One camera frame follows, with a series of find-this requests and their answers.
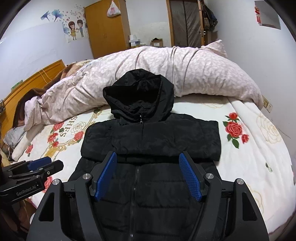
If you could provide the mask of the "black hooded puffer jacket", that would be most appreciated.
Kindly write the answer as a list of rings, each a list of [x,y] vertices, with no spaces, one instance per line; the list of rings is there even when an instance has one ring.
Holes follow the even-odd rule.
[[[166,120],[151,123],[115,116],[95,123],[85,132],[70,180],[91,172],[110,151],[117,154],[116,170],[105,197],[93,203],[107,238],[188,240],[202,206],[190,195],[179,155],[188,152],[206,172],[218,176],[218,123],[172,111]]]

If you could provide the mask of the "white long pillow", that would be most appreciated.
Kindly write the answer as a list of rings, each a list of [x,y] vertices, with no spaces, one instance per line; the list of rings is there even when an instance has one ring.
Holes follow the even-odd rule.
[[[31,152],[33,150],[33,139],[41,132],[43,126],[33,126],[27,131],[19,143],[16,145],[12,153],[12,159],[15,162],[32,160]]]

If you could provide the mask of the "grey cloth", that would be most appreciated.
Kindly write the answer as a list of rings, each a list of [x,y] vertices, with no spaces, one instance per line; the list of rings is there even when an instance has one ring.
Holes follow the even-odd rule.
[[[25,134],[24,126],[10,129],[4,136],[4,143],[10,148],[15,148]]]

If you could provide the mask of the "brown blanket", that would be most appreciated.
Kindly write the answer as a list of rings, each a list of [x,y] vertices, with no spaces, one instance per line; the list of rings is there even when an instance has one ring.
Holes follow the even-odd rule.
[[[60,71],[56,77],[46,84],[43,88],[32,88],[30,89],[16,105],[16,110],[13,119],[12,128],[23,126],[25,124],[25,103],[35,96],[42,96],[50,87],[59,82],[61,79],[73,75],[82,66],[76,62],[68,65],[62,71]]]

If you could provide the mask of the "wooden headboard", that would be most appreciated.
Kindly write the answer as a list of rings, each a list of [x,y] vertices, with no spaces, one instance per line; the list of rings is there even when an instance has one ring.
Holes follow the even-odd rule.
[[[17,86],[4,100],[4,110],[1,112],[1,136],[13,126],[13,119],[18,101],[32,88],[43,88],[49,83],[60,71],[65,68],[62,60],[58,60],[43,69],[37,71],[27,80]]]

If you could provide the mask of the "white floral rose bedsheet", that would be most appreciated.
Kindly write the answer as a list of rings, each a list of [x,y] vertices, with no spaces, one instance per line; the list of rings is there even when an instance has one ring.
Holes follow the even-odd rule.
[[[176,98],[174,113],[217,121],[222,152],[217,169],[224,180],[243,179],[261,211],[271,240],[277,239],[295,212],[295,178],[288,149],[272,122],[252,102],[191,94]],[[109,106],[89,110],[62,123],[43,126],[33,139],[32,160],[61,160],[56,178],[67,181],[81,157],[86,129],[112,119]]]

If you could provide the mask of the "pink patterned duvet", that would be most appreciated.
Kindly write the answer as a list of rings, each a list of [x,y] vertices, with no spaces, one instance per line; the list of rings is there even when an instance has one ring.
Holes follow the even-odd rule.
[[[259,87],[227,58],[221,40],[201,48],[145,46],[92,60],[27,101],[24,129],[61,123],[103,105],[122,121],[164,121],[175,97],[192,93],[263,107]]]

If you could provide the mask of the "wooden wardrobe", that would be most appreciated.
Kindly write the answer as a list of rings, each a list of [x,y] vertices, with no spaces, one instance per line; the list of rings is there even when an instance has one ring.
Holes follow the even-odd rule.
[[[126,1],[115,0],[121,14],[107,16],[111,1],[102,0],[84,8],[93,57],[99,58],[111,53],[130,49],[130,25]]]

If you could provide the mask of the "cardboard box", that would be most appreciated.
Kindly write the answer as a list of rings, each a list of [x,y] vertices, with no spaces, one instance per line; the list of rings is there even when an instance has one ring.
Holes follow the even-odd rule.
[[[154,38],[151,40],[150,45],[152,47],[162,48],[164,46],[163,39]]]

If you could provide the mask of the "white plastic bag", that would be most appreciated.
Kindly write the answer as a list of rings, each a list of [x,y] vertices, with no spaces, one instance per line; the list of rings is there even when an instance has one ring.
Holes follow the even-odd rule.
[[[112,0],[111,5],[110,5],[109,9],[107,10],[107,16],[111,18],[114,16],[118,16],[120,14],[121,14],[120,9],[115,4],[114,0]]]

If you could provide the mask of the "wall power socket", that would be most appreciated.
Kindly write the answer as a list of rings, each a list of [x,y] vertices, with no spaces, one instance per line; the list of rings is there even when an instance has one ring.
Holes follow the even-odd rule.
[[[264,106],[264,108],[267,110],[268,113],[271,113],[272,110],[273,110],[273,105],[264,96],[262,98],[263,98],[263,106]]]

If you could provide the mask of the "cartoon couple wall sticker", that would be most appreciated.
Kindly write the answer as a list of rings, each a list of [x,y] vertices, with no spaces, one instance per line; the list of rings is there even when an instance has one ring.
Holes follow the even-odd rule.
[[[61,23],[68,43],[89,37],[84,7],[81,5],[76,4],[70,10],[54,9],[46,11],[40,19],[41,21]]]

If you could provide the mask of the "wooden door frame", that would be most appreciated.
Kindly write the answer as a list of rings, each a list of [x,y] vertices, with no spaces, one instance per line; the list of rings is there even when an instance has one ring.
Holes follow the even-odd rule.
[[[166,1],[171,45],[201,47],[207,44],[204,1]]]

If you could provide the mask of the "grey wall box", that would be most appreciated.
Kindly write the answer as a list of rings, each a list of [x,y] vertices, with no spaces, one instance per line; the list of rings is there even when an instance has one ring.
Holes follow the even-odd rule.
[[[254,1],[254,8],[260,26],[281,29],[278,14],[266,1]]]

